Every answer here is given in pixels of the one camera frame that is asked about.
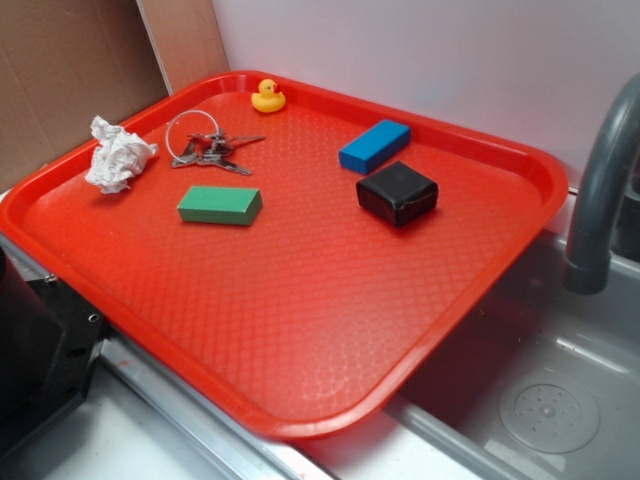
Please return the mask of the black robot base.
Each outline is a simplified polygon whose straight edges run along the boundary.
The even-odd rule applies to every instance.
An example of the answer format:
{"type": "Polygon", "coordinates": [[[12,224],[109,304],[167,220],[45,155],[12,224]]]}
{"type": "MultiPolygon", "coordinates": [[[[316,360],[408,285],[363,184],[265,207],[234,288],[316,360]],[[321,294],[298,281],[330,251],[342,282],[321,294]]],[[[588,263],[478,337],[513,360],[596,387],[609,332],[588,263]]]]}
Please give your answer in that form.
{"type": "Polygon", "coordinates": [[[1,458],[81,405],[106,324],[63,280],[26,280],[1,253],[1,458]]]}

